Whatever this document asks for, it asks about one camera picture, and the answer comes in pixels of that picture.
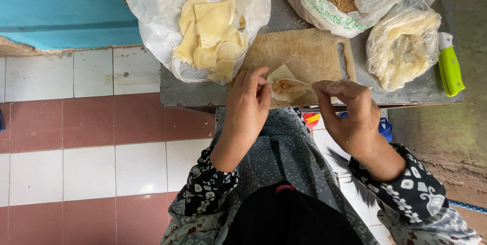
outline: sleeve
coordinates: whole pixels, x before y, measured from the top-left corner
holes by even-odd
[[[210,162],[213,147],[203,150],[191,168],[186,185],[168,208],[172,217],[161,244],[195,242],[213,244],[222,224],[228,194],[237,186],[237,169],[216,170]]]
[[[380,199],[377,217],[397,244],[477,245],[480,237],[448,203],[443,184],[406,147],[391,146],[406,161],[406,170],[397,179],[375,181],[354,158],[349,168]]]

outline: person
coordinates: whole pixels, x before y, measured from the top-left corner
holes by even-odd
[[[379,244],[338,188],[336,176],[292,108],[269,110],[267,67],[242,71],[215,136],[168,212],[161,244]],[[396,244],[478,244],[443,184],[401,144],[377,131],[368,87],[313,84],[326,130],[352,156],[350,171],[378,199]],[[335,96],[347,105],[339,118]]]

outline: metal table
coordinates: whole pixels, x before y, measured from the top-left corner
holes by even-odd
[[[301,20],[287,0],[271,0],[271,18],[269,24],[259,30],[259,33],[276,32],[284,30],[299,30],[312,28],[313,26]],[[450,28],[450,34],[454,36],[454,48],[458,54],[456,42],[456,29],[453,14],[453,0],[442,0],[446,12],[446,20]],[[365,42],[370,29],[350,39],[355,63],[357,81],[365,86],[372,86],[372,98],[382,108],[399,106],[416,106],[431,104],[449,104],[463,101],[463,91],[454,97],[447,97],[441,82],[441,77],[436,64],[426,73],[415,80],[406,83],[404,88],[394,92],[383,90],[376,77],[369,74],[365,66],[366,53]],[[162,106],[180,106],[187,108],[223,106],[227,102],[228,86],[221,86],[214,82],[185,83],[161,65],[161,98]]]

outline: gray patterned clothing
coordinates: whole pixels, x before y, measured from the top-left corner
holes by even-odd
[[[217,109],[210,147],[203,150],[187,184],[169,206],[172,219],[161,244],[222,244],[241,202],[281,180],[345,214],[363,244],[379,244],[338,188],[332,168],[292,108],[269,111],[238,167],[231,173],[217,171],[210,153],[220,138],[224,113],[224,108]],[[382,202],[377,216],[394,240],[405,245],[477,245],[480,237],[448,204],[443,185],[405,147],[393,147],[407,161],[407,169],[390,183],[374,181],[354,159],[349,167]]]

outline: blue painted wall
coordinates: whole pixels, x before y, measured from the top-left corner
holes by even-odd
[[[142,43],[122,0],[0,0],[0,35],[38,49]]]

